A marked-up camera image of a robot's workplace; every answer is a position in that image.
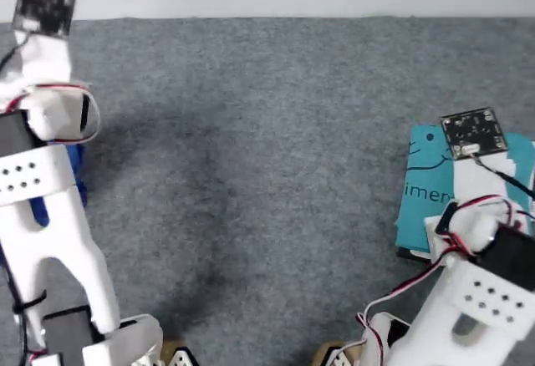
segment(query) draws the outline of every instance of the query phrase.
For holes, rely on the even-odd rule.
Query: wire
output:
[[[32,353],[32,356],[30,356],[30,359],[28,360],[30,363],[32,363],[35,359],[43,356],[43,355],[46,355],[48,352],[46,349],[43,349],[41,351],[35,351]]]
[[[87,88],[79,84],[35,84],[32,86],[28,86],[25,89],[25,92],[23,94],[20,94],[19,96],[15,97],[8,103],[4,112],[9,113],[17,109],[18,106],[21,104],[21,102],[24,99],[26,99],[31,93],[33,93],[36,89],[75,91],[75,92],[88,96],[90,103],[93,105],[95,118],[96,118],[96,126],[95,126],[93,133],[81,139],[73,139],[73,140],[56,139],[53,141],[54,143],[62,143],[65,145],[78,145],[78,144],[86,143],[86,142],[89,142],[90,140],[93,140],[97,136],[97,134],[100,132],[100,126],[101,126],[102,121],[101,121],[99,106],[97,105],[97,102],[94,96],[91,94],[91,92],[89,92]]]
[[[527,211],[519,210],[517,211],[517,214],[522,214],[523,216],[527,216],[535,221],[535,216],[533,214],[528,213]]]
[[[6,55],[2,57],[2,59],[0,59],[0,74],[2,73],[4,67],[9,63],[9,61],[11,61],[15,53],[24,45],[26,45],[31,35],[31,33],[28,33],[20,44],[17,44],[15,47],[13,47]]]
[[[370,330],[372,334],[374,334],[375,338],[377,339],[377,344],[379,345],[379,350],[380,350],[380,366],[383,366],[383,362],[384,362],[384,346],[383,346],[383,341],[379,333],[377,333],[377,331],[371,326],[369,322],[369,317],[368,317],[369,310],[373,306],[382,302],[389,301],[390,299],[399,296],[401,293],[408,291],[415,285],[424,281],[426,278],[428,278],[428,276],[430,276],[433,272],[435,272],[441,266],[441,262],[446,256],[455,252],[464,253],[464,250],[456,245],[446,248],[438,257],[438,259],[436,259],[436,261],[432,263],[429,267],[427,267],[423,272],[402,282],[400,285],[398,285],[396,288],[391,290],[389,293],[387,293],[383,297],[380,297],[370,302],[363,313],[357,313],[356,315],[357,321],[359,321],[359,323],[361,323],[365,328]]]
[[[9,267],[5,253],[3,252],[2,245],[0,245],[0,266],[2,266],[6,275],[9,292],[11,293],[13,299],[13,307],[21,308],[23,306],[23,301],[21,300],[20,293],[18,292],[17,286],[15,285],[13,273],[11,271],[11,268]],[[18,360],[18,366],[25,366],[26,360],[28,359],[28,355],[30,353],[30,350],[28,348],[28,320],[26,319],[26,313],[24,311],[22,311],[19,316],[20,358]]]
[[[360,345],[364,345],[366,343],[365,339],[361,339],[360,341],[355,341],[353,343],[348,343],[347,345],[344,345],[342,348],[338,349],[334,352],[333,357],[329,363],[327,363],[326,366],[333,366],[334,361],[340,356],[342,352],[344,352],[346,349],[353,348],[353,347],[359,347]]]
[[[499,170],[495,170],[492,167],[489,167],[488,165],[483,164],[480,157],[476,155],[471,155],[471,158],[476,162],[477,165],[480,167],[483,167],[485,170],[491,172],[492,174],[498,175],[500,178],[502,178],[505,182],[510,183],[513,186],[516,186],[519,190],[527,194],[529,197],[531,197],[533,200],[535,200],[535,192],[529,189],[527,186],[525,186],[522,182],[517,180],[516,178],[507,175],[504,172],[501,172]]]

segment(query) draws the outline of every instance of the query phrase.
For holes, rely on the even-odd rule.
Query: red wire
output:
[[[459,207],[457,207],[457,210],[464,209],[465,207],[476,205],[477,203],[481,203],[482,201],[487,201],[488,199],[492,199],[492,198],[495,198],[495,197],[501,197],[501,196],[500,195],[479,196],[479,197],[477,197],[475,199],[472,199],[470,201],[465,201],[462,205],[459,205]]]
[[[374,334],[375,338],[377,339],[377,344],[379,345],[379,365],[383,366],[383,362],[384,362],[383,357],[385,356],[385,353],[383,350],[383,340],[381,339],[381,336],[379,335],[379,333],[375,331],[375,328],[371,327],[370,325],[368,325],[368,328],[371,330],[371,332]]]
[[[37,89],[53,89],[53,88],[76,88],[76,89],[83,89],[87,90],[84,86],[80,84],[36,84],[35,88]],[[8,103],[8,106],[6,107],[5,111],[6,113],[11,113],[14,111],[18,104],[21,102],[22,99],[24,99],[26,96],[28,96],[28,93],[21,94],[20,96],[16,97],[15,99],[11,100]]]
[[[32,353],[32,356],[30,356],[29,362],[32,363],[35,359],[37,359],[39,356],[43,356],[47,353],[46,349],[43,349],[42,351],[36,351]]]

